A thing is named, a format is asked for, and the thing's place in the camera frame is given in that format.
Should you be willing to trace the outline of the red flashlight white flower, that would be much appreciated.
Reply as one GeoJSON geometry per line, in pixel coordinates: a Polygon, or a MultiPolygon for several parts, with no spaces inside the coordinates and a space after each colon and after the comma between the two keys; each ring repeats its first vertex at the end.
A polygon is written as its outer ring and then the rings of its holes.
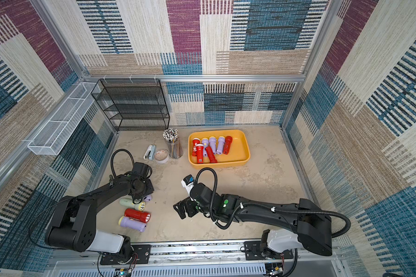
{"type": "Polygon", "coordinates": [[[193,150],[192,150],[192,156],[196,157],[197,156],[197,145],[200,144],[201,141],[199,138],[193,138],[192,140],[192,145],[193,145],[193,150]]]}

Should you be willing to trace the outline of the yellow plastic storage tray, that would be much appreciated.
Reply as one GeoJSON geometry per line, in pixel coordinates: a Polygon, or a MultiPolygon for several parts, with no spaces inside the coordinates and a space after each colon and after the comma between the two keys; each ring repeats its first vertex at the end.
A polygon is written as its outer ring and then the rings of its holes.
{"type": "Polygon", "coordinates": [[[238,167],[251,158],[245,133],[238,129],[194,132],[188,137],[188,161],[196,169],[238,167]]]}

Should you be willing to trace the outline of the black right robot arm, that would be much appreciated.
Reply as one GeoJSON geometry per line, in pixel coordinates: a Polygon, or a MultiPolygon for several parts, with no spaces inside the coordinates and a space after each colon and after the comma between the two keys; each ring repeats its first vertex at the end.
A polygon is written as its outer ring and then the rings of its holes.
{"type": "Polygon", "coordinates": [[[196,176],[188,175],[182,180],[188,197],[174,204],[181,219],[198,213],[211,219],[222,230],[234,222],[255,222],[273,226],[264,230],[259,245],[265,259],[283,259],[283,253],[291,250],[294,261],[286,271],[275,266],[267,273],[269,277],[288,277],[298,263],[298,249],[303,248],[320,256],[332,255],[332,240],[346,234],[351,221],[345,215],[320,209],[308,199],[298,203],[274,204],[257,202],[239,195],[217,193],[218,176],[213,168],[205,167],[196,176]]]}

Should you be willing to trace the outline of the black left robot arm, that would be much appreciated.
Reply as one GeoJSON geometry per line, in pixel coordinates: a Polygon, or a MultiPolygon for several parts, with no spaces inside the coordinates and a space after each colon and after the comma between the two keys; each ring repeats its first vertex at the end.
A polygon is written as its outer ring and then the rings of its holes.
{"type": "Polygon", "coordinates": [[[151,195],[152,173],[149,165],[132,162],[131,171],[112,173],[108,184],[75,197],[65,196],[45,209],[40,214],[52,218],[46,228],[44,248],[130,256],[129,238],[97,230],[97,214],[123,196],[130,196],[135,202],[151,195]]]}

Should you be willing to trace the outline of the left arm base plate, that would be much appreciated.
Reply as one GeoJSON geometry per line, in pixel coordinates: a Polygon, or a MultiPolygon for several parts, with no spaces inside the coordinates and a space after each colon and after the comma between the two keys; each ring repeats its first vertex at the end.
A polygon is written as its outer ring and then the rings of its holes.
{"type": "Polygon", "coordinates": [[[149,262],[151,245],[132,245],[130,250],[124,248],[119,253],[104,253],[99,265],[134,265],[149,262]]]}

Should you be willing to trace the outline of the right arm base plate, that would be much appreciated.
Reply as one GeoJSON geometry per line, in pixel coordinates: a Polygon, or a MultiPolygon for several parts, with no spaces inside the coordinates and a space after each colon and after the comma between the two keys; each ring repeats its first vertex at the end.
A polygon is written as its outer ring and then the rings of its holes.
{"type": "Polygon", "coordinates": [[[240,251],[245,254],[247,261],[254,260],[282,260],[293,259],[294,253],[292,250],[285,250],[283,253],[276,253],[269,248],[261,247],[260,241],[245,241],[240,247],[240,251]]]}

